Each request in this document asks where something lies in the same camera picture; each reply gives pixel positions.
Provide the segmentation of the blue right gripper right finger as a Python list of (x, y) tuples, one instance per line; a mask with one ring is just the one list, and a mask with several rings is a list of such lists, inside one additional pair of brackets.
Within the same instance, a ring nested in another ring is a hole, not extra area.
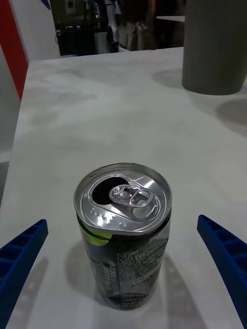
[(247, 245), (206, 217), (198, 217), (197, 231), (226, 286), (244, 328), (247, 327)]

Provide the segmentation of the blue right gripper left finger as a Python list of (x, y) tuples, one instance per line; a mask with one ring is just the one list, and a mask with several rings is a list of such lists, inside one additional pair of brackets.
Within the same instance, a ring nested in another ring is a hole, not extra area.
[(47, 236), (42, 219), (1, 248), (1, 328), (26, 328), (48, 266), (46, 258), (33, 265)]

